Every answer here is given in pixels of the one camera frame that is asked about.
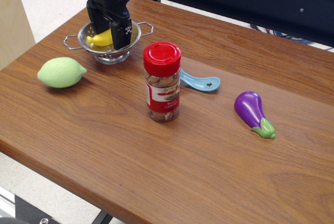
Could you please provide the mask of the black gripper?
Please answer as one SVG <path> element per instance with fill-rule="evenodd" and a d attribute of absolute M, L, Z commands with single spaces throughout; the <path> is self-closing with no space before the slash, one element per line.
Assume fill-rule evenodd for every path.
<path fill-rule="evenodd" d="M 132 20 L 126 7 L 130 0 L 88 0 L 88 16 L 96 34 L 109 30 L 116 50 L 130 44 Z"/>

